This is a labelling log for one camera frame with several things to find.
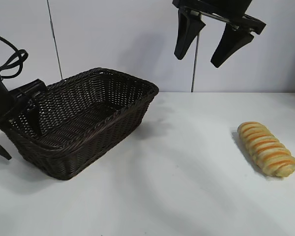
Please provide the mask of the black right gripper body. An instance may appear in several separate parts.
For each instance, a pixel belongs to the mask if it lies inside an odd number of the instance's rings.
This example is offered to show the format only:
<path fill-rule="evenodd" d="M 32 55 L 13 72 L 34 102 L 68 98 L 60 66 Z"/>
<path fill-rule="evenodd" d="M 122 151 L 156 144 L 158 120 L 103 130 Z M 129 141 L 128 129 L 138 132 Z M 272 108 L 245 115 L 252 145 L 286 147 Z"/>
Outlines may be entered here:
<path fill-rule="evenodd" d="M 235 30 L 261 34 L 266 23 L 245 14 L 250 0 L 174 0 L 177 8 L 187 8 L 230 25 Z"/>

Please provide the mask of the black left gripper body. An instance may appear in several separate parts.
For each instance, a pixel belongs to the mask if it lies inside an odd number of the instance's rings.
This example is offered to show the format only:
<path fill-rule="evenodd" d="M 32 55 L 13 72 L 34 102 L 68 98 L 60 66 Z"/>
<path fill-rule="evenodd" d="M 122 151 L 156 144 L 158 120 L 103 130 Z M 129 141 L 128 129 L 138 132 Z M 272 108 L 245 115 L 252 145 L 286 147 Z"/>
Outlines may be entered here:
<path fill-rule="evenodd" d="M 46 90 L 47 87 L 44 82 L 36 79 L 8 91 L 0 78 L 0 123 L 17 117 L 35 95 L 44 93 Z"/>

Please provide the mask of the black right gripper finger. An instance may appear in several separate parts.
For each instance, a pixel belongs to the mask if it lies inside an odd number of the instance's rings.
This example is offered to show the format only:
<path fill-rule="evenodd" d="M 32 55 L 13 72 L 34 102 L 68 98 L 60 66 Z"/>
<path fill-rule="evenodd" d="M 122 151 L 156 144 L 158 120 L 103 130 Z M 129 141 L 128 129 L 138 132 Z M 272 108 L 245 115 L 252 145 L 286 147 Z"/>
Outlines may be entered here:
<path fill-rule="evenodd" d="M 183 59 L 191 43 L 206 26 L 200 15 L 192 15 L 185 8 L 178 9 L 178 32 L 174 54 L 177 59 Z"/>
<path fill-rule="evenodd" d="M 212 55 L 211 63 L 219 68 L 237 50 L 249 44 L 254 36 L 245 30 L 226 24 L 221 40 Z"/>

